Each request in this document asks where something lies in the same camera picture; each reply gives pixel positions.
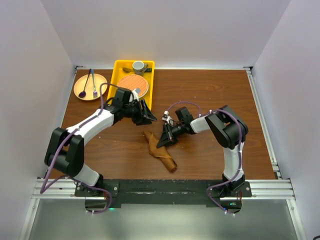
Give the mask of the orange cloth napkin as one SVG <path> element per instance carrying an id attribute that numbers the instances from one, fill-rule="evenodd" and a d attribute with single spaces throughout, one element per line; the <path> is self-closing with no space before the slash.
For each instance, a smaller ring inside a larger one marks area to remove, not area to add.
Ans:
<path id="1" fill-rule="evenodd" d="M 170 173 L 174 173 L 178 166 L 164 146 L 157 148 L 159 139 L 149 130 L 143 131 L 148 142 L 148 152 L 154 158 L 159 159 Z"/>

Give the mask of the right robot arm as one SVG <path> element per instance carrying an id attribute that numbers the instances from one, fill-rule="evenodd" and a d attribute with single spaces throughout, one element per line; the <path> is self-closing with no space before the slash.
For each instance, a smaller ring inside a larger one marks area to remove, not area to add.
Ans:
<path id="1" fill-rule="evenodd" d="M 174 122 L 165 111 L 162 135 L 156 144 L 159 149 L 178 142 L 184 134 L 195 135 L 210 130 L 223 148 L 224 170 L 222 183 L 217 188 L 230 197 L 235 196 L 245 183 L 243 170 L 243 147 L 249 132 L 247 124 L 227 105 L 194 118 L 187 107 L 175 111 L 178 122 Z"/>

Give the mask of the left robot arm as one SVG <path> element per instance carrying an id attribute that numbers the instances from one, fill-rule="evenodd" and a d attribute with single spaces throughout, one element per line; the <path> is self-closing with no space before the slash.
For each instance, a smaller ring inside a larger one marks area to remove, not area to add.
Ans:
<path id="1" fill-rule="evenodd" d="M 55 169 L 82 183 L 92 196 L 99 196 L 104 190 L 104 178 L 85 164 L 85 146 L 100 132 L 124 118 L 130 118 L 137 126 L 157 121 L 146 101 L 139 99 L 135 91 L 118 88 L 114 97 L 104 102 L 85 120 L 66 129 L 56 128 L 51 134 L 44 157 L 48 167 L 45 179 Z"/>

